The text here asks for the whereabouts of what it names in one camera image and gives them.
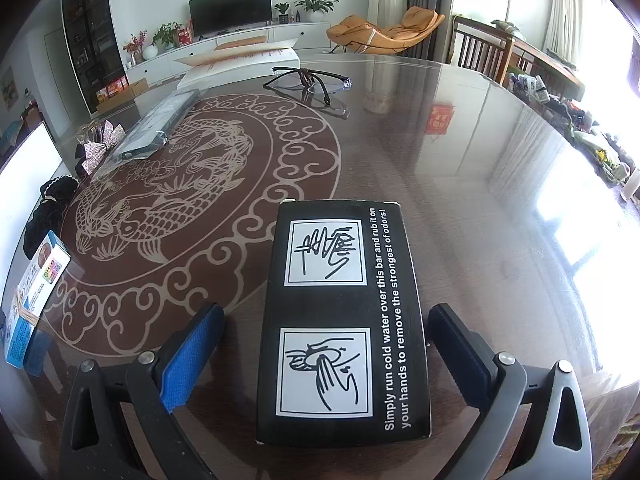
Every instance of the soap box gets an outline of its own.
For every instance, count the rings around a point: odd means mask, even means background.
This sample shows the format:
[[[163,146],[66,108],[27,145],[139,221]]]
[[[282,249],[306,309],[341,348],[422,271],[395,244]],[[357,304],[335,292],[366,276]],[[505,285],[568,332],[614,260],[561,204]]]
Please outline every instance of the soap box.
[[[32,323],[37,324],[60,274],[70,260],[66,247],[53,231],[49,231],[15,289],[4,325],[4,358],[16,368],[22,368],[34,329]],[[26,311],[22,316],[20,306]]]
[[[400,206],[283,202],[262,324],[257,441],[428,437],[426,348]]]

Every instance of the tv screen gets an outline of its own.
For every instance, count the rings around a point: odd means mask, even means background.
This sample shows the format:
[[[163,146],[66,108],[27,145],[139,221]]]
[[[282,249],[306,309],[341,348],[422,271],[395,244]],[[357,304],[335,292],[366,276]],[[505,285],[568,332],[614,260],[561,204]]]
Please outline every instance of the tv screen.
[[[271,20],[271,0],[190,0],[196,36]]]

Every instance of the round dining table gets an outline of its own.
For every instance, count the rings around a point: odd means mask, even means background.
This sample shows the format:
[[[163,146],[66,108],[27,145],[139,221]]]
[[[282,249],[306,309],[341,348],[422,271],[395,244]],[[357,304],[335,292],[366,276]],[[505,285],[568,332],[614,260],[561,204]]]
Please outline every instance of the round dining table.
[[[225,331],[174,415],[218,478],[434,478],[478,410],[433,346],[429,438],[349,449],[255,440],[278,206],[331,198],[399,203],[423,320],[448,303],[496,352],[545,368],[568,360],[597,463],[639,391],[636,213],[560,133],[481,73],[396,56],[301,64],[352,86],[329,105],[322,94],[264,88],[267,78],[207,89],[160,150],[81,183],[60,232],[72,261],[38,326],[49,337],[42,370],[0,364],[0,382],[14,391],[0,399],[2,416],[31,443],[31,464],[57,478],[84,360],[132,362],[215,302]],[[159,100],[176,84],[143,96]],[[130,104],[110,121],[128,131],[143,111]],[[149,475],[164,478],[134,410],[122,409]],[[504,472],[528,411],[520,407],[488,478]]]

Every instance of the white vase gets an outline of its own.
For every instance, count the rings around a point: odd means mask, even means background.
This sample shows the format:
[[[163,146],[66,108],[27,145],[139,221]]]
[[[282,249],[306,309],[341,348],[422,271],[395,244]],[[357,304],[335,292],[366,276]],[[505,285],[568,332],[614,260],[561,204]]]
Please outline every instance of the white vase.
[[[306,20],[313,23],[324,22],[324,10],[308,10],[306,12]]]
[[[142,51],[142,57],[145,58],[146,60],[152,59],[157,55],[158,55],[158,47],[156,47],[153,44],[149,45],[148,47],[145,47],[145,49]]]

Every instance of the bow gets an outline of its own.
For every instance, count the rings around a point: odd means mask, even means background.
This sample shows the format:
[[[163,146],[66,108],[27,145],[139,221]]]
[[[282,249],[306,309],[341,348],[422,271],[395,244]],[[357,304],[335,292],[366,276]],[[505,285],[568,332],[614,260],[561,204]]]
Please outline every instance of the bow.
[[[87,174],[92,174],[104,158],[104,155],[124,139],[124,129],[118,124],[115,128],[109,121],[104,121],[102,131],[102,142],[87,142],[84,145],[84,156],[86,160],[82,167]]]

